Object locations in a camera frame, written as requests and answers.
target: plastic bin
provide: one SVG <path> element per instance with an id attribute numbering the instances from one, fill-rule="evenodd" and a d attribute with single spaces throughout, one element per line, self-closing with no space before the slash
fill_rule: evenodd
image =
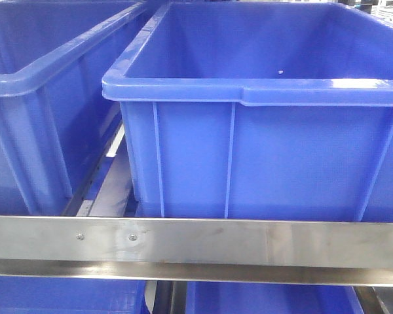
<path id="1" fill-rule="evenodd" d="M 188 283 L 186 314 L 363 314 L 352 287 Z"/>
<path id="2" fill-rule="evenodd" d="M 58 215 L 121 121 L 102 76 L 146 22 L 124 1 L 0 1 L 0 215 Z"/>
<path id="3" fill-rule="evenodd" d="M 0 314 L 149 314 L 145 281 L 0 277 Z"/>
<path id="4" fill-rule="evenodd" d="M 393 221 L 393 26 L 359 10 L 166 5 L 103 94 L 146 216 Z"/>

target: stainless steel rack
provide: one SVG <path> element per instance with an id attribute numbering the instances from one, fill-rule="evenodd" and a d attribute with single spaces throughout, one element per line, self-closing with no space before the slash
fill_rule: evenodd
<path id="1" fill-rule="evenodd" d="M 0 275 L 393 287 L 393 223 L 124 218 L 131 187 L 122 142 L 78 217 L 0 216 Z"/>

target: metal rail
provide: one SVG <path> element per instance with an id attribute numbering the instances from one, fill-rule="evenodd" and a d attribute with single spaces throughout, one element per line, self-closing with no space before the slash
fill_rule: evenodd
<path id="1" fill-rule="evenodd" d="M 393 286 L 393 224 L 0 216 L 0 275 Z"/>

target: stainless steel bar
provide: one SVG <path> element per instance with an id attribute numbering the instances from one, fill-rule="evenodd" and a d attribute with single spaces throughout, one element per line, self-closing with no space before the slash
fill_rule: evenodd
<path id="1" fill-rule="evenodd" d="M 354 287 L 364 314 L 386 314 L 373 287 Z"/>
<path id="2" fill-rule="evenodd" d="M 393 224 L 0 216 L 0 258 L 393 269 Z"/>
<path id="3" fill-rule="evenodd" d="M 0 260 L 0 275 L 393 287 L 393 270 L 352 268 Z"/>
<path id="4" fill-rule="evenodd" d="M 131 189 L 130 162 L 128 161 L 126 143 L 122 137 L 117 155 L 88 216 L 123 217 Z"/>

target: screw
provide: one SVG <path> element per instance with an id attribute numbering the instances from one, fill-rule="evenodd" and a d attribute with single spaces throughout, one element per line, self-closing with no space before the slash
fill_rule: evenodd
<path id="1" fill-rule="evenodd" d="M 130 241 L 135 241 L 135 240 L 137 240 L 137 236 L 136 236 L 135 234 L 130 234 L 130 235 L 128 236 L 128 238 L 129 238 Z"/>

